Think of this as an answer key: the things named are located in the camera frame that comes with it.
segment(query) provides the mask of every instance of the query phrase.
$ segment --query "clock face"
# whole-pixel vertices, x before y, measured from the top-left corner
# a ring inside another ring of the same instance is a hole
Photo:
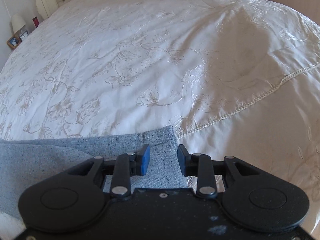
[[[23,40],[25,40],[27,37],[28,37],[28,33],[25,32],[25,33],[23,33],[23,34],[20,36],[20,39],[23,41]]]

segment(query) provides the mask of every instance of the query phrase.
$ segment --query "wooden picture frame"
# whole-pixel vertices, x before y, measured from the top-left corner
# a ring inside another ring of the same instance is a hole
[[[7,44],[11,49],[15,49],[21,44],[21,40],[18,36],[14,35],[7,41]]]

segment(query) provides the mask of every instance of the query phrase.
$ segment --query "fabric seam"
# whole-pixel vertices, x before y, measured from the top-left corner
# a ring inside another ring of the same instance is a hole
[[[227,119],[227,118],[229,118],[229,117],[231,117],[231,116],[233,116],[235,114],[238,114],[239,112],[241,112],[241,111],[249,108],[250,106],[254,105],[258,101],[260,101],[260,100],[266,98],[267,96],[273,94],[281,86],[283,86],[285,83],[287,83],[289,80],[294,79],[295,77],[297,77],[298,75],[300,75],[302,73],[306,73],[306,72],[311,71],[311,70],[313,70],[315,68],[318,68],[319,66],[320,66],[320,63],[317,63],[317,64],[315,64],[313,66],[306,67],[306,68],[301,68],[301,69],[297,70],[296,72],[293,72],[293,73],[291,73],[289,75],[284,76],[284,78],[282,78],[281,82],[278,85],[276,85],[273,89],[271,89],[271,90],[269,90],[267,92],[264,92],[262,95],[256,97],[251,102],[245,104],[244,106],[241,106],[241,107],[237,108],[235,111],[233,111],[233,112],[231,112],[229,114],[225,114],[224,116],[220,117],[219,119],[216,119],[216,120],[214,120],[212,122],[209,122],[207,124],[201,125],[200,127],[196,128],[196,129],[193,129],[193,130],[191,130],[189,132],[183,133],[182,135],[177,136],[177,139],[184,138],[184,137],[186,137],[186,136],[188,136],[190,134],[193,134],[193,133],[201,131],[202,129],[207,128],[207,127],[209,127],[211,125],[214,125],[215,123],[220,122],[221,120]]]

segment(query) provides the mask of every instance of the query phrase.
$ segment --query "scuff mark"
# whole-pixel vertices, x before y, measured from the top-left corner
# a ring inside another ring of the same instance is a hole
[[[216,221],[216,220],[219,219],[219,217],[217,217],[217,216],[212,216],[212,217],[209,217],[209,219],[210,219],[211,221]]]
[[[227,226],[214,226],[209,228],[208,232],[211,232],[215,235],[223,235],[227,231]]]

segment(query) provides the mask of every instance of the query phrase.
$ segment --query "picture frame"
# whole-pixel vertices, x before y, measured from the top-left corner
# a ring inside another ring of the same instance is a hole
[[[21,40],[18,36],[14,35],[12,36],[8,41],[7,44],[11,49],[15,49],[16,47],[18,47],[21,43]]]
[[[23,42],[29,36],[28,30],[24,31],[20,36],[21,42]]]

